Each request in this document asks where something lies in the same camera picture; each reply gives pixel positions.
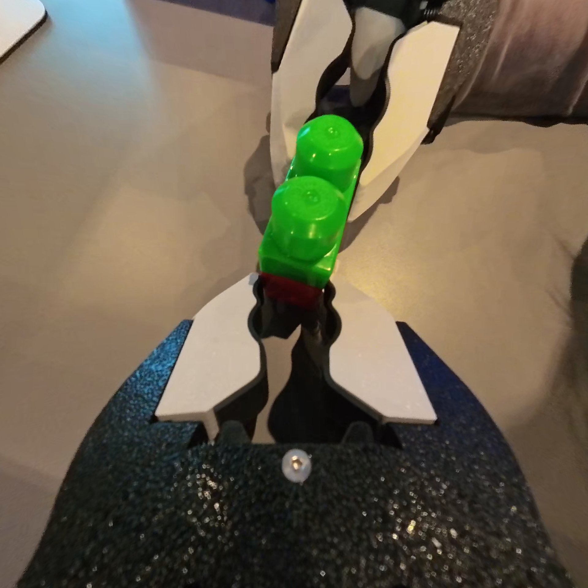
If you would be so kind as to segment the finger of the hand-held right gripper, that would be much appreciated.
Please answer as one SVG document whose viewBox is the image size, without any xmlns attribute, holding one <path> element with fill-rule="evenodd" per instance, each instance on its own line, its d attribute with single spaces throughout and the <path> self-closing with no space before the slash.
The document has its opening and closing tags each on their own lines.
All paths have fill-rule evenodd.
<svg viewBox="0 0 588 588">
<path fill-rule="evenodd" d="M 274 181 L 285 179 L 298 131 L 320 100 L 320 80 L 344 54 L 351 34 L 344 1 L 276 2 L 269 130 Z"/>
<path fill-rule="evenodd" d="M 459 33 L 460 26 L 430 21 L 394 44 L 385 74 L 387 102 L 373 129 L 360 189 L 386 189 L 421 144 Z"/>
</svg>

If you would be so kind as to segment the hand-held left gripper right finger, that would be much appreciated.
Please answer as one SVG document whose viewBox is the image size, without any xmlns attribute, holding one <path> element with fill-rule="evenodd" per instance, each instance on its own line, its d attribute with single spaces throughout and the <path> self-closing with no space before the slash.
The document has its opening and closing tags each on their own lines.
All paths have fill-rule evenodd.
<svg viewBox="0 0 588 588">
<path fill-rule="evenodd" d="M 332 306 L 341 320 L 329 350 L 335 385 L 378 423 L 434 424 L 437 414 L 393 315 L 342 276 Z"/>
</svg>

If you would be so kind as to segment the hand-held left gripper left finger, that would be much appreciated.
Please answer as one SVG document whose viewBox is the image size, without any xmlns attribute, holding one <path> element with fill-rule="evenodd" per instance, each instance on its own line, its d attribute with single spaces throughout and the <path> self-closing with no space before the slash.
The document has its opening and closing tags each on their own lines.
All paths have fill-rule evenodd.
<svg viewBox="0 0 588 588">
<path fill-rule="evenodd" d="M 155 410 L 158 421 L 202 423 L 209 440 L 235 421 L 253 437 L 268 402 L 266 354 L 255 331 L 260 285 L 250 273 L 195 314 Z"/>
</svg>

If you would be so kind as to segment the small red mega block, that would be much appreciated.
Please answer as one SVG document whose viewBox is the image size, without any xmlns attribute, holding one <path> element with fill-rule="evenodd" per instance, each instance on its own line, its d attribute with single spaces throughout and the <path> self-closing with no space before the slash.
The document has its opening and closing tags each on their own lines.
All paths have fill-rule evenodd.
<svg viewBox="0 0 588 588">
<path fill-rule="evenodd" d="M 266 272 L 259 277 L 262 339 L 288 339 L 298 327 L 310 332 L 320 327 L 324 314 L 322 289 Z"/>
</svg>

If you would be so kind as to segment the green two-stud mega block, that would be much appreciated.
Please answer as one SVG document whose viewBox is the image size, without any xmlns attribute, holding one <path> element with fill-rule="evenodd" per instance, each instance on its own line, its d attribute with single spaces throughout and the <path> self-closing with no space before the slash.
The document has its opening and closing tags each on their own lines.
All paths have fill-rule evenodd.
<svg viewBox="0 0 588 588">
<path fill-rule="evenodd" d="M 261 273 L 324 289 L 356 191 L 364 142 L 345 118 L 321 115 L 299 130 L 295 156 L 271 201 L 258 250 Z"/>
</svg>

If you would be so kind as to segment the person's right forearm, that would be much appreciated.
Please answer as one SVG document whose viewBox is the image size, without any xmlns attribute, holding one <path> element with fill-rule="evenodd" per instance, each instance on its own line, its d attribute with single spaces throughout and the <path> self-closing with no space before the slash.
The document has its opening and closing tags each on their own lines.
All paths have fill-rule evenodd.
<svg viewBox="0 0 588 588">
<path fill-rule="evenodd" d="M 498 1 L 453 112 L 587 123 L 587 1 Z"/>
</svg>

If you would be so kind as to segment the white display stand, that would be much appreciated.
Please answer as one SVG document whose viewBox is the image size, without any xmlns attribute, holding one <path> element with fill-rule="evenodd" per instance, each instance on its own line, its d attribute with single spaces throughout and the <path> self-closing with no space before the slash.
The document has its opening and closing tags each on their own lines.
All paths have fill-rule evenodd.
<svg viewBox="0 0 588 588">
<path fill-rule="evenodd" d="M 46 21 L 42 1 L 1 1 L 1 62 Z"/>
</svg>

